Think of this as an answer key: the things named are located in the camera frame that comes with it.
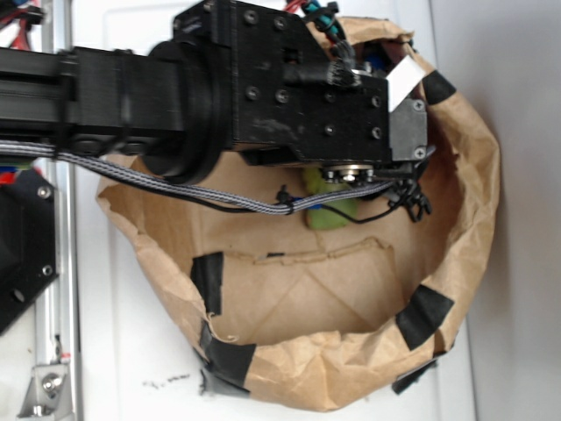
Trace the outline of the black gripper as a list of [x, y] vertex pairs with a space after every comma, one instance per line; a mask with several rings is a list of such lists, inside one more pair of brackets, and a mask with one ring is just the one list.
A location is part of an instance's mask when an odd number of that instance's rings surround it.
[[333, 7], [304, 10], [204, 1], [175, 18], [190, 182], [225, 151], [251, 166], [313, 168], [328, 183], [415, 179], [426, 168], [424, 104], [392, 100], [385, 68], [357, 58]]

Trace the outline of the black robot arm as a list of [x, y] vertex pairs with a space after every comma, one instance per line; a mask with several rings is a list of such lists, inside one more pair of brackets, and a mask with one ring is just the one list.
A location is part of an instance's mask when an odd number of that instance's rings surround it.
[[5, 48], [1, 136], [57, 155], [138, 155], [179, 184], [202, 181], [225, 151], [328, 180], [415, 176], [430, 156], [423, 103], [391, 104], [388, 58], [354, 53], [335, 4], [303, 9], [201, 2], [147, 56]]

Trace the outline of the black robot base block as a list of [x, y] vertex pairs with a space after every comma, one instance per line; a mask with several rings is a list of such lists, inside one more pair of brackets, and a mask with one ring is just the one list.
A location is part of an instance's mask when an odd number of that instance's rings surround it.
[[55, 187], [37, 170], [1, 187], [1, 333], [57, 275]]

